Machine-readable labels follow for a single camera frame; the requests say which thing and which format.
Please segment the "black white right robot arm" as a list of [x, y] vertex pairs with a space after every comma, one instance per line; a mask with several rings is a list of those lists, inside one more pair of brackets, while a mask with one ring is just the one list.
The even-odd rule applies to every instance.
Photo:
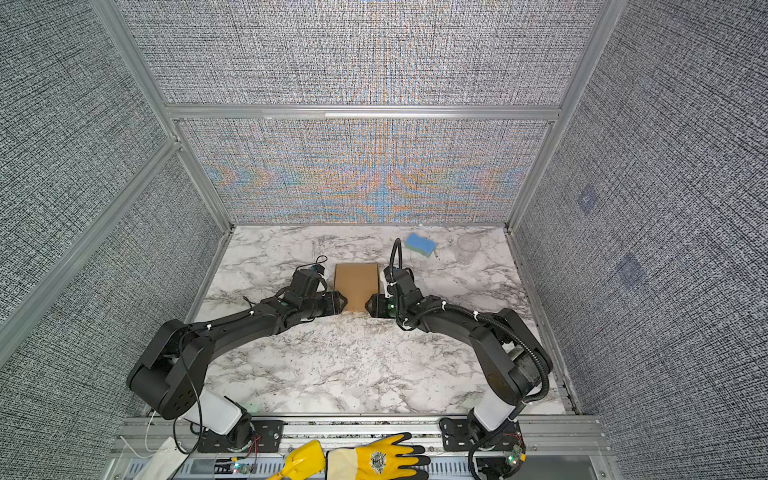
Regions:
[[488, 391], [466, 420], [472, 442], [506, 429], [525, 406], [547, 397], [552, 360], [516, 311], [471, 310], [423, 295], [409, 269], [387, 267], [384, 273], [387, 292], [365, 304], [372, 317], [392, 319], [403, 331], [445, 335], [474, 351]]

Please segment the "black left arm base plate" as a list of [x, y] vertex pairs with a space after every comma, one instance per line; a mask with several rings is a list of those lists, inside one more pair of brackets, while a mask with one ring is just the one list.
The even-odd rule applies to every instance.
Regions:
[[279, 450], [285, 423], [281, 420], [240, 421], [225, 435], [207, 430], [200, 442], [201, 453], [244, 454], [256, 449], [258, 453]]

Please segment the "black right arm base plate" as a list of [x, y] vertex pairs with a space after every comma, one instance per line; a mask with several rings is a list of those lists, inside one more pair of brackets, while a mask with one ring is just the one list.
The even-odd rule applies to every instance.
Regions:
[[489, 439], [491, 431], [486, 431], [479, 422], [469, 418], [453, 419], [443, 417], [438, 422], [443, 448], [447, 452], [468, 452], [480, 443], [479, 451], [526, 452], [526, 444], [517, 421], [505, 421], [501, 432]]

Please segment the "brown cardboard box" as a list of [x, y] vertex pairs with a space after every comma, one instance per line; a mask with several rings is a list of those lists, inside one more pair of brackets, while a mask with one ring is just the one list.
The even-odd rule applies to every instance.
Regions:
[[366, 313], [366, 303], [380, 293], [377, 263], [340, 263], [335, 267], [334, 288], [346, 299], [346, 311]]

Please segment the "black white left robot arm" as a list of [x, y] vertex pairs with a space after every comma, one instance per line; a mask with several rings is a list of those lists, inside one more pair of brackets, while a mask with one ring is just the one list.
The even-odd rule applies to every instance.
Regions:
[[208, 368], [247, 343], [342, 313], [348, 300], [328, 288], [323, 272], [321, 266], [298, 269], [276, 294], [219, 319], [165, 322], [130, 370], [128, 389], [162, 418], [198, 425], [195, 446], [203, 451], [215, 443], [230, 451], [248, 447], [255, 436], [251, 415], [238, 403], [204, 390]]

